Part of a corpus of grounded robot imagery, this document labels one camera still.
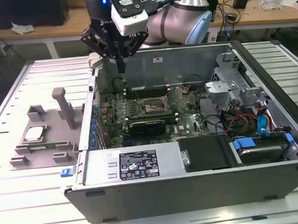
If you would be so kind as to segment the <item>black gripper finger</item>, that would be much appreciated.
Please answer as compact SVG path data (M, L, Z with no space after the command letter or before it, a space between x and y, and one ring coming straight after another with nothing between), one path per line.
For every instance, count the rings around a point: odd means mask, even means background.
M122 72L121 58L108 28L100 28L97 33L92 28L83 31L80 39L86 46L104 59L116 64L117 72Z
M125 72L124 59L133 56L148 37L147 32L137 32L123 37L120 36L121 72Z

